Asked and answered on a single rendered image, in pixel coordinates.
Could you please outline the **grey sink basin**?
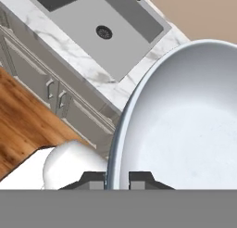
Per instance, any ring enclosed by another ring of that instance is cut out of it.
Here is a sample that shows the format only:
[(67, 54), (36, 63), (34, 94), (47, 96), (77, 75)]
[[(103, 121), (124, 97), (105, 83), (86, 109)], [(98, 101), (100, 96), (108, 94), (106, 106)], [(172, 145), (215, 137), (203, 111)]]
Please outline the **grey sink basin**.
[(144, 0), (30, 0), (116, 81), (171, 26)]

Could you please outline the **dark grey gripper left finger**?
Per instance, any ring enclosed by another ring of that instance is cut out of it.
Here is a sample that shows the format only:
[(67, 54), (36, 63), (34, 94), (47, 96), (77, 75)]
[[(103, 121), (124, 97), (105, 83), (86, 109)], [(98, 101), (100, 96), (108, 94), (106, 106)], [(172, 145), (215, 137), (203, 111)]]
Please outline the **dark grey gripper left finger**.
[(104, 171), (85, 171), (79, 181), (61, 187), (61, 190), (104, 190)]

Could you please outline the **grey cupboard door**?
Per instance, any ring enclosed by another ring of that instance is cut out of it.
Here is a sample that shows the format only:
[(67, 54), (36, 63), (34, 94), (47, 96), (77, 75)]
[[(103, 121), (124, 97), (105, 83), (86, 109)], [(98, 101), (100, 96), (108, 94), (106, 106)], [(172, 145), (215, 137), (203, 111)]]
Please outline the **grey cupboard door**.
[(35, 94), (51, 111), (56, 112), (57, 82), (40, 60), (24, 45), (2, 38), (13, 76)]
[(115, 125), (70, 90), (61, 88), (59, 94), (62, 90), (67, 92), (67, 97), (63, 99), (63, 108), (58, 108), (57, 98), (57, 116), (105, 157), (109, 152)]

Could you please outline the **white rounded object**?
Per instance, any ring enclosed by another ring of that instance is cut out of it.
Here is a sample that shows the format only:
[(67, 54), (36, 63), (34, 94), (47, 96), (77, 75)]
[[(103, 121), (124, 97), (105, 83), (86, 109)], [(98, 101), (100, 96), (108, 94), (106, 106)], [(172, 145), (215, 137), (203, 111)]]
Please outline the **white rounded object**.
[(0, 190), (58, 190), (86, 171), (104, 172), (107, 161), (77, 141), (38, 148), (0, 180)]

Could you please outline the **large white bowl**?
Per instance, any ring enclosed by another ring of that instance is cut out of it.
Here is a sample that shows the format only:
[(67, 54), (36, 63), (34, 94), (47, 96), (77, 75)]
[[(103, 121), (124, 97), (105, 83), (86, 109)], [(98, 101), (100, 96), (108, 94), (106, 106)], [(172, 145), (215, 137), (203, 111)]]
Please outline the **large white bowl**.
[(145, 73), (118, 121), (107, 188), (129, 189), (130, 171), (174, 190), (237, 190), (237, 44), (191, 41)]

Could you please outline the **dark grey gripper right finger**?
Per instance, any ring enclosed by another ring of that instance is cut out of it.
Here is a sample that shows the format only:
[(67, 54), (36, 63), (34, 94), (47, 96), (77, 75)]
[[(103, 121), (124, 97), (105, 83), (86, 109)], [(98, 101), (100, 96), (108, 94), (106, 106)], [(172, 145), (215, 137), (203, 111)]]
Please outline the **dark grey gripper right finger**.
[(172, 190), (172, 187), (156, 181), (150, 171), (130, 171), (129, 172), (130, 190)]

